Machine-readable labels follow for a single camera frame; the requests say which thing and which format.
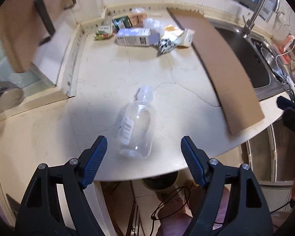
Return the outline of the black white patterned wrapper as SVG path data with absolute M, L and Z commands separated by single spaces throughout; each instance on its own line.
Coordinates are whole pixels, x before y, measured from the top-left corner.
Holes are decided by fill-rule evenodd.
M 157 43 L 154 44 L 154 47 L 158 50 L 160 55 L 163 55 L 176 49 L 179 43 L 180 42 L 177 36 L 163 36 Z

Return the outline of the wooden cabinet door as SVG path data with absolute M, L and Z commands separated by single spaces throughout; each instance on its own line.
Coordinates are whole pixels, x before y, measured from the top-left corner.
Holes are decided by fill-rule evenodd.
M 56 29 L 71 9 L 72 0 L 44 0 L 48 14 Z M 0 40 L 6 57 L 16 73 L 26 72 L 34 62 L 39 42 L 48 36 L 34 0 L 5 0 L 0 7 Z

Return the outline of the yellow white paper box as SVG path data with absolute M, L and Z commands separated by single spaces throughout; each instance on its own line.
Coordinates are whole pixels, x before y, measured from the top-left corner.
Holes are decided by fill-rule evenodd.
M 165 26 L 165 31 L 169 32 L 170 34 L 174 35 L 178 39 L 178 46 L 189 48 L 192 45 L 192 41 L 195 35 L 195 31 L 192 29 L 180 29 L 173 25 Z

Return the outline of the dark green packet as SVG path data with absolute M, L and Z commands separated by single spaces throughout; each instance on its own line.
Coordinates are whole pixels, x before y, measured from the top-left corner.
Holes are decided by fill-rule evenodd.
M 119 17 L 112 20 L 115 30 L 118 32 L 121 29 L 128 29 L 133 26 L 129 16 Z

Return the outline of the clear plastic bottle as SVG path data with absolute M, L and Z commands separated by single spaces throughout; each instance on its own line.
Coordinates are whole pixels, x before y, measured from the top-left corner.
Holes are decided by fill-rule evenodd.
M 133 103 L 126 108 L 119 127 L 117 140 L 121 155 L 135 159 L 145 159 L 150 155 L 155 117 L 153 89 L 142 86 Z

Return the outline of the round steel pot lid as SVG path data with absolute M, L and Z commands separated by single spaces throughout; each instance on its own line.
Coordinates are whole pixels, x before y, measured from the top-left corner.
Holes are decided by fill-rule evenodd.
M 24 100 L 24 91 L 11 82 L 0 82 L 0 111 L 17 107 Z

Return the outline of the brown cardboard sheet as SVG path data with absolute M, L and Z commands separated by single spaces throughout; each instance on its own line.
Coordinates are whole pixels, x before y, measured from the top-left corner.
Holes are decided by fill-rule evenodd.
M 231 135 L 264 119 L 253 85 L 239 59 L 200 13 L 168 9 L 175 22 L 195 31 L 192 45 L 211 79 Z

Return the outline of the chrome kitchen faucet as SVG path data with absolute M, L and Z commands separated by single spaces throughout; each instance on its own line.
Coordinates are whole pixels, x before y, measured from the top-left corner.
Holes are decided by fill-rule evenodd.
M 254 10 L 252 17 L 250 19 L 248 19 L 247 21 L 245 21 L 245 24 L 244 24 L 243 28 L 241 29 L 242 36 L 248 36 L 251 33 L 251 31 L 255 25 L 255 21 L 256 21 L 257 17 L 260 15 L 260 12 L 263 9 L 266 2 L 267 2 L 267 0 L 260 0 L 257 3 L 256 9 Z M 272 7 L 271 11 L 277 13 L 279 11 L 279 7 L 280 7 L 280 0 L 273 0 L 273 7 Z

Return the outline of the purple white carton box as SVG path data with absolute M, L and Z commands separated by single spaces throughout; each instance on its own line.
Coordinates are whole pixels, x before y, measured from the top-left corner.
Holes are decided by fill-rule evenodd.
M 152 46 L 160 41 L 160 35 L 148 28 L 128 28 L 120 29 L 116 39 L 120 46 Z

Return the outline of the clear plastic wrap by wall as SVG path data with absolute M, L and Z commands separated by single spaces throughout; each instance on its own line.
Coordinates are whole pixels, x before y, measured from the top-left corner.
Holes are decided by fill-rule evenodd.
M 132 14 L 146 14 L 146 10 L 143 7 L 136 7 L 131 10 Z

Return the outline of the stainless steel sink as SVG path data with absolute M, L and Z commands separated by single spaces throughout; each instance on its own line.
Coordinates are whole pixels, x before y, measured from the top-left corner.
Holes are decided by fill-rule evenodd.
M 269 42 L 261 35 L 242 33 L 242 27 L 219 20 L 210 23 L 221 34 L 244 67 L 262 101 L 286 92 L 294 101 L 295 94 L 287 82 L 287 72 Z

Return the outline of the green white snack packet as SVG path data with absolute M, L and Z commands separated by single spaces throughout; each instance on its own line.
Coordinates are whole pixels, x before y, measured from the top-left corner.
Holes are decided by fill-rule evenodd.
M 107 40 L 114 35 L 113 28 L 111 25 L 101 25 L 98 26 L 97 31 L 95 32 L 94 40 L 101 41 Z

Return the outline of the clear plastic bag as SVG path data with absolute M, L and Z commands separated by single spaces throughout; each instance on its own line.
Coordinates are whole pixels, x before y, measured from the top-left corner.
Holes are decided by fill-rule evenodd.
M 165 34 L 164 26 L 161 24 L 159 20 L 145 18 L 143 20 L 143 26 L 144 28 L 150 29 L 151 32 L 157 32 L 160 37 L 163 37 Z

